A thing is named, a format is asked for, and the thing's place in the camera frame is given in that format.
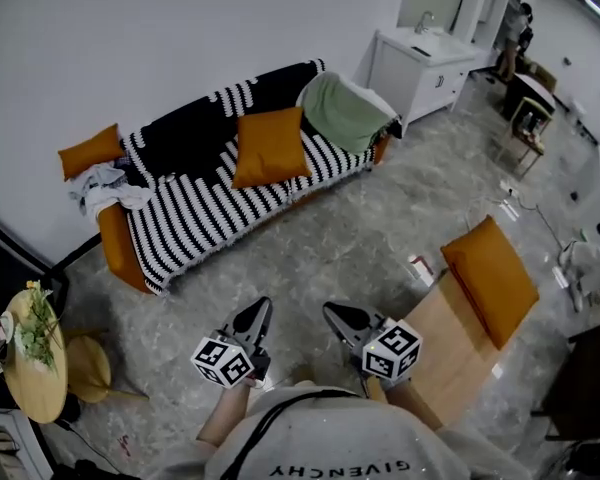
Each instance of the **sink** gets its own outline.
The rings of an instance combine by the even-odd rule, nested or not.
[[[476,49],[444,32],[441,28],[416,34],[412,27],[379,32],[387,41],[427,66],[467,60]]]

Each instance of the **wooden stool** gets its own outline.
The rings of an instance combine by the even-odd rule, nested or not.
[[[91,336],[100,334],[101,329],[69,331],[67,361],[69,369],[69,391],[83,402],[95,404],[108,395],[119,395],[148,400],[145,395],[111,389],[111,366],[109,359]]]

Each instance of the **white cabinet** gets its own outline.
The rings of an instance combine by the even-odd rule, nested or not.
[[[450,44],[425,38],[428,41],[425,44],[429,45],[425,51],[417,46],[414,49],[420,38],[404,32],[402,36],[378,33],[369,87],[402,116],[403,130],[430,112],[453,106],[462,91],[477,52],[471,47],[457,47],[452,43],[455,40],[447,37],[444,40]]]

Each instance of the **sofa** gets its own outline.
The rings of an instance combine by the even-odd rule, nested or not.
[[[111,272],[134,288],[161,294],[169,282],[314,192],[380,162],[400,121],[379,130],[363,154],[322,137],[303,116],[302,146],[310,176],[232,188],[237,119],[298,106],[305,86],[325,71],[321,59],[234,84],[121,138],[116,167],[153,196],[143,208],[114,204],[98,215]]]

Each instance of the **wooden chair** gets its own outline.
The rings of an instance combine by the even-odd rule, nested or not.
[[[69,391],[83,402],[95,404],[108,395],[149,400],[148,396],[111,389],[111,365],[93,336],[104,329],[77,329],[64,333],[67,342]]]
[[[507,128],[504,134],[502,135],[502,140],[500,142],[501,149],[500,153],[498,153],[498,156],[496,157],[496,163],[498,163],[500,157],[502,157],[502,154],[505,152],[505,150],[512,152],[511,145],[514,142],[514,139],[517,139],[518,141],[522,142],[525,146],[527,146],[527,150],[525,151],[524,155],[518,158],[516,167],[522,164],[524,159],[529,154],[529,151],[533,151],[536,154],[536,157],[533,159],[533,161],[523,171],[522,175],[520,176],[521,178],[524,178],[525,174],[529,172],[529,169],[531,169],[535,165],[538,159],[541,156],[544,156],[544,145],[541,142],[534,142],[533,140],[531,140],[530,136],[524,135],[517,129],[519,121],[518,118],[523,111],[530,111],[532,114],[534,114],[535,117],[540,117],[541,119],[544,119],[544,124],[542,125],[542,128],[538,133],[538,139],[540,139],[542,133],[545,131],[545,129],[552,120],[551,114],[549,114],[549,112],[547,112],[542,105],[540,105],[537,101],[526,97],[522,98],[522,101],[518,105],[518,108],[511,117],[511,120],[509,121],[509,124],[507,125]]]

